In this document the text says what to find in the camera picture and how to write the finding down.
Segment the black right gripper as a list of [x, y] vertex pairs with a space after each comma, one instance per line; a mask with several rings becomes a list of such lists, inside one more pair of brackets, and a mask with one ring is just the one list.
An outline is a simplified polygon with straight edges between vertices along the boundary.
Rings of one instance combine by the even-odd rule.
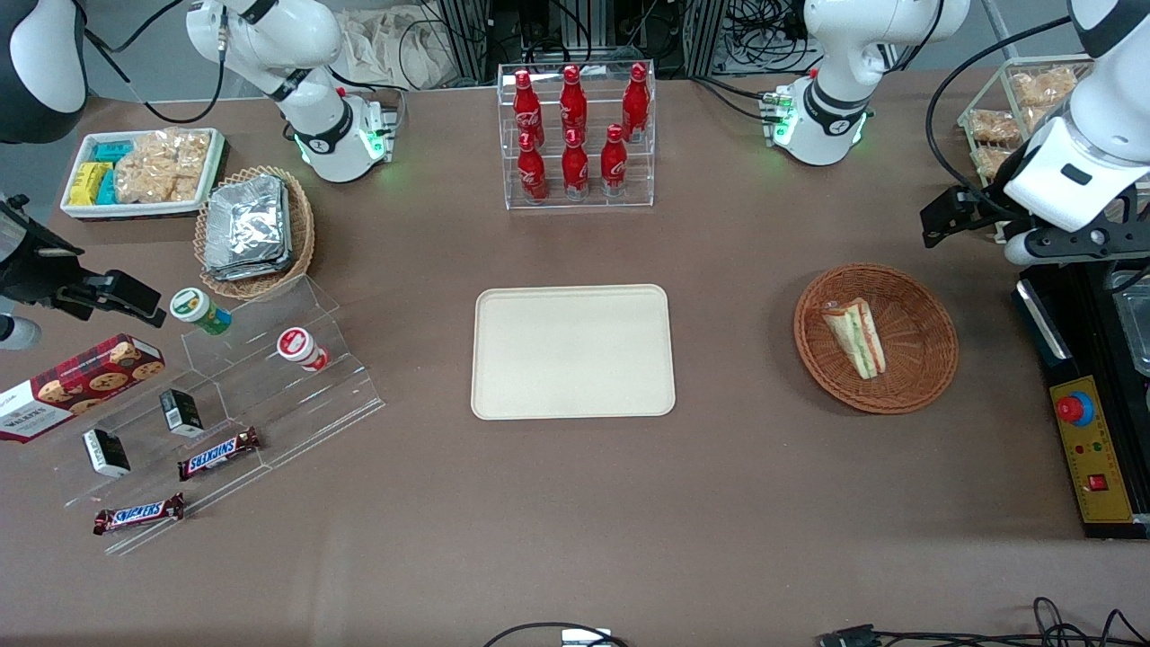
[[[160, 305], [160, 292], [122, 270], [91, 276], [79, 262], [85, 251], [28, 217], [23, 209], [28, 202], [25, 195], [3, 195], [1, 200], [5, 299], [66, 313], [120, 313], [151, 328], [164, 326], [167, 311]], [[89, 295], [87, 278], [94, 293], [91, 305], [83, 302]]]

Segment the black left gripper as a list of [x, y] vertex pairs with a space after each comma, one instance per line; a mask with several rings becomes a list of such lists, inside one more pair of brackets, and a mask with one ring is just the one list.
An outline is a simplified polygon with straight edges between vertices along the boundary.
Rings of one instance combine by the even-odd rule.
[[945, 188], [921, 209], [923, 247], [933, 249], [949, 236], [1004, 221], [1009, 221], [1009, 210], [999, 208], [989, 197], [972, 188]]

